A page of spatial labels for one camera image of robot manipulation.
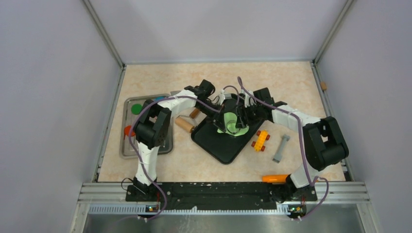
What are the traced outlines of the green dough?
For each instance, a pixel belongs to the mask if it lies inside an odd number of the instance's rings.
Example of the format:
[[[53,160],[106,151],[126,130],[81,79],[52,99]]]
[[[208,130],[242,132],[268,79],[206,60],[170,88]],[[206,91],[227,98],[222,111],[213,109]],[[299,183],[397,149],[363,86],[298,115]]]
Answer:
[[[237,120],[237,115],[235,113],[232,113],[232,112],[224,113],[223,119],[224,119],[225,130],[222,131],[221,129],[218,129],[217,133],[225,133],[225,134],[231,135],[231,134],[226,132],[226,122],[229,121],[229,120]],[[249,131],[249,126],[247,126],[244,129],[240,129],[240,131],[237,135],[231,135],[231,136],[234,136],[234,137],[242,136],[242,135],[246,134],[248,131]]]

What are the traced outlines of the black baking tray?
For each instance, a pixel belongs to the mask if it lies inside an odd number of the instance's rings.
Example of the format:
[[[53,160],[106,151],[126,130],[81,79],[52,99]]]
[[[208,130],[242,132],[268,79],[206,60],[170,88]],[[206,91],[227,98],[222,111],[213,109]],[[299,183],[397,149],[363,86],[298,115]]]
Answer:
[[[264,121],[249,126],[242,136],[217,133],[215,125],[206,117],[191,133],[191,139],[220,163],[232,163],[251,138],[257,133]]]

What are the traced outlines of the wooden dough roller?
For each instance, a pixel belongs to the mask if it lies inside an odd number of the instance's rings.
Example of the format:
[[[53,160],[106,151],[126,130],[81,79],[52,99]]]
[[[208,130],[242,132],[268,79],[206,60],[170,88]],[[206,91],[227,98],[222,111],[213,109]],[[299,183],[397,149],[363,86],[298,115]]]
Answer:
[[[196,117],[200,110],[195,108],[189,115],[179,115],[175,118],[175,124],[188,133],[192,133],[198,125]]]

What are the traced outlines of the round metal cookie cutter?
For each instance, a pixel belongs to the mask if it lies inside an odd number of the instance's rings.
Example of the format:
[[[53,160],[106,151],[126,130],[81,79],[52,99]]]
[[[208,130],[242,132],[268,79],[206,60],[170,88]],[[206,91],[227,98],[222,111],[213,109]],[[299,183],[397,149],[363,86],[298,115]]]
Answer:
[[[227,121],[226,122],[226,132],[231,135],[237,135],[240,129],[236,127],[236,124],[237,124],[236,120]]]

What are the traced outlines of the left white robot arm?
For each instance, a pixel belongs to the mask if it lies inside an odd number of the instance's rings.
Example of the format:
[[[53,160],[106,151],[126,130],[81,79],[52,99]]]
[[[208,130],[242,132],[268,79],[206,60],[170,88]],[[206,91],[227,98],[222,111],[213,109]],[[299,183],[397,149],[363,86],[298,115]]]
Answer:
[[[230,113],[236,117],[244,109],[244,94],[223,93],[219,102],[213,103],[209,96],[215,86],[202,80],[198,86],[187,86],[177,94],[161,100],[146,100],[143,109],[133,124],[132,131],[138,144],[134,147],[139,158],[137,173],[133,186],[143,200],[151,200],[156,193],[156,162],[160,145],[165,141],[171,119],[178,113],[195,107],[204,114],[206,120],[196,130],[199,139],[196,141],[205,151],[222,163],[227,164],[237,156],[237,152],[229,151],[231,157],[225,159],[226,147],[233,147],[240,139],[242,129],[231,129]]]

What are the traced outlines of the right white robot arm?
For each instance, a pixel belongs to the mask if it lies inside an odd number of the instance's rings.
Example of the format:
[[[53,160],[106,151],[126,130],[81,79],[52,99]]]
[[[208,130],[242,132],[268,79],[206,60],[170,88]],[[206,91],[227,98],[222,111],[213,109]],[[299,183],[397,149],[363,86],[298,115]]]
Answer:
[[[320,179],[321,171],[348,157],[347,143],[334,117],[310,116],[285,102],[275,102],[268,88],[254,92],[242,88],[234,98],[242,125],[267,120],[298,133],[302,164],[286,177],[285,194],[289,199],[298,200],[304,195],[304,187]]]

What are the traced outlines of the blue dough disc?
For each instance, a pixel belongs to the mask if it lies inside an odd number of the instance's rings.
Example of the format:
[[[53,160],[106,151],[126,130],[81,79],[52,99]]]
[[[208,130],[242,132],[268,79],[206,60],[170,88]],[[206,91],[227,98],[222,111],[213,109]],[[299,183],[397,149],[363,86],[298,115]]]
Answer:
[[[166,96],[159,96],[159,97],[156,97],[154,100],[156,101],[156,100],[161,100],[161,99],[164,99],[164,98],[166,98]]]

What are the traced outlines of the green dough disc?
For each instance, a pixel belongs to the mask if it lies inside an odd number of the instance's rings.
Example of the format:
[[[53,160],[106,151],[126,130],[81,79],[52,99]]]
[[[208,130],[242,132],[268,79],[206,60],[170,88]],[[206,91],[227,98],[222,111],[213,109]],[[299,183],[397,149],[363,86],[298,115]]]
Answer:
[[[131,107],[131,113],[134,115],[139,115],[142,111],[142,105],[137,103],[137,104],[133,104]]]

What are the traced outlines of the orange dough disc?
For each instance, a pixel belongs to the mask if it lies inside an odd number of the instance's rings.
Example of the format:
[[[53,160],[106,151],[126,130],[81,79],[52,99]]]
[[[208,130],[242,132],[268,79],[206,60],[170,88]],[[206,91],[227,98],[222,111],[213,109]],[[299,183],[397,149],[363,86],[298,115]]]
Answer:
[[[123,133],[124,133],[124,137],[129,136],[129,134],[131,134],[131,137],[136,136],[136,134],[135,134],[135,132],[133,131],[131,125],[128,125],[128,126],[124,127]]]

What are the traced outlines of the yellow toy brick car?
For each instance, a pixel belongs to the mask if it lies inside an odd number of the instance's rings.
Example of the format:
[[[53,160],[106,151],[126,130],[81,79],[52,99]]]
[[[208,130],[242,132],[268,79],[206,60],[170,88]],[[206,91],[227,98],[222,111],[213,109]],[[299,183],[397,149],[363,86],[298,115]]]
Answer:
[[[257,140],[252,142],[252,147],[254,148],[255,151],[265,151],[265,142],[270,139],[270,135],[268,134],[267,130],[258,130],[257,133]]]

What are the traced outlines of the grey plastic bolt toy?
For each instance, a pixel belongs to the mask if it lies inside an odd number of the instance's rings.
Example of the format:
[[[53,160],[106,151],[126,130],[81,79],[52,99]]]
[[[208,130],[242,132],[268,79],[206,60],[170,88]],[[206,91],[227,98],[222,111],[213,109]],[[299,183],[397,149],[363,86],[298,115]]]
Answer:
[[[284,150],[284,148],[285,148],[285,145],[287,144],[287,142],[290,140],[290,136],[289,135],[287,135],[287,134],[284,134],[282,137],[281,137],[281,142],[280,142],[280,144],[279,144],[279,146],[278,146],[278,148],[277,148],[277,151],[276,151],[276,153],[274,154],[274,157],[273,157],[273,161],[274,162],[276,162],[276,163],[280,163],[280,161],[281,161],[281,159],[282,159],[282,152],[283,152],[283,150]]]

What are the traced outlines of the small wooden cork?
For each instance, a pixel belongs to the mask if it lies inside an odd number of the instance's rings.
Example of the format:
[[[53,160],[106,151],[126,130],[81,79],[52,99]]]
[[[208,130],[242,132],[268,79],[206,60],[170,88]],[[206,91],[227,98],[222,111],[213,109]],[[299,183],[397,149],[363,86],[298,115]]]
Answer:
[[[320,82],[320,87],[322,91],[326,91],[327,90],[327,84],[325,82]]]

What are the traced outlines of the silver metal tray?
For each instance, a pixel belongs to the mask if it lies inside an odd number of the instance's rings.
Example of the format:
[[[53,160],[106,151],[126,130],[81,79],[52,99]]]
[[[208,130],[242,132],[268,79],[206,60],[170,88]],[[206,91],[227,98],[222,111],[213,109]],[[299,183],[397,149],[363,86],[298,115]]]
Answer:
[[[150,96],[141,96],[141,97],[130,97],[128,98],[123,105],[123,114],[122,114],[122,127],[132,125],[134,120],[137,118],[138,115],[134,115],[131,113],[131,107],[133,104],[141,104],[143,106],[144,102],[147,99],[152,99],[154,100],[156,97],[159,96],[166,96],[170,97],[170,94],[157,94],[157,95],[150,95]],[[132,148],[132,146],[129,143],[128,136],[124,137],[124,133],[122,133],[120,136],[120,157],[122,159],[132,159],[132,158],[137,158],[136,152]],[[165,138],[165,141],[159,148],[159,154],[167,154],[170,153],[173,149],[173,126],[170,125],[168,134]]]

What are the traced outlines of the orange handled tool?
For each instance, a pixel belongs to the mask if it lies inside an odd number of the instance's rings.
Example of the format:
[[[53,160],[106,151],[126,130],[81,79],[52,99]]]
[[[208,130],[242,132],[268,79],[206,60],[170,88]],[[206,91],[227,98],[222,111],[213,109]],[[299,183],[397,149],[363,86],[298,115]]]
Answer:
[[[286,179],[289,177],[287,174],[282,175],[265,175],[262,176],[261,181],[264,183],[276,183],[283,184],[286,183]]]

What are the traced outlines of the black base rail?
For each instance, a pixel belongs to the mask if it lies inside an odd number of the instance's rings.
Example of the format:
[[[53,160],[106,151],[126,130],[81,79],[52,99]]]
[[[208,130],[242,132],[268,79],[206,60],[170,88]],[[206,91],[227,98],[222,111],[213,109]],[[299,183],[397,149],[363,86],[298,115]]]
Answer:
[[[147,212],[165,210],[232,211],[274,210],[282,203],[317,201],[314,187],[263,182],[164,182],[147,188],[130,184],[124,188],[128,202],[147,202]]]

